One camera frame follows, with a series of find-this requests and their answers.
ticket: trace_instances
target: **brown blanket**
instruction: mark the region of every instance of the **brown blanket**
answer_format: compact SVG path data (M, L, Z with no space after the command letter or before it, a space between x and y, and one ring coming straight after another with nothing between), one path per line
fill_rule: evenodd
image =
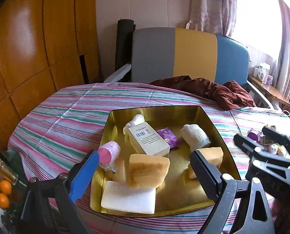
M156 80L150 84L185 91L214 100L225 111L246 106L256 106L249 93L235 81L220 85L204 78L192 80L189 76L177 76Z

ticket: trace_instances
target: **blue gripper pad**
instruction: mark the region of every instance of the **blue gripper pad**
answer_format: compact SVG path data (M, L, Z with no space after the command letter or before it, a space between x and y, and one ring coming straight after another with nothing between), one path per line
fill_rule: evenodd
M69 199L72 203L75 203L77 199L82 198L82 195L85 192L85 189L88 187L88 184L92 180L94 172L99 166L99 155L98 152L93 152L90 157L83 164L80 171L74 177L74 180L71 182L71 188L69 193Z

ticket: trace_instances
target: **white box on shelf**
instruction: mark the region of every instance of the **white box on shelf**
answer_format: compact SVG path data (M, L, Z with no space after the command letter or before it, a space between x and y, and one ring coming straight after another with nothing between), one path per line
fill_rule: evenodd
M253 77L258 77L259 68L255 68L255 71L253 72Z
M267 77L269 76L270 67L271 66L265 62L260 63L257 78L264 84L266 84Z

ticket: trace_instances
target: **window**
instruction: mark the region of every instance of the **window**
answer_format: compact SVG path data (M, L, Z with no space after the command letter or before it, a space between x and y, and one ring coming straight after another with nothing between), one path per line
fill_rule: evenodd
M278 60L282 20L278 0L237 0L232 38Z

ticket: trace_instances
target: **white soap bar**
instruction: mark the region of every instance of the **white soap bar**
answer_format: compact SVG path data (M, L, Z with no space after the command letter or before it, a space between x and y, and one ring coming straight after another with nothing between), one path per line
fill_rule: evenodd
M154 214L155 188L132 189L126 183L107 181L101 206L124 212Z

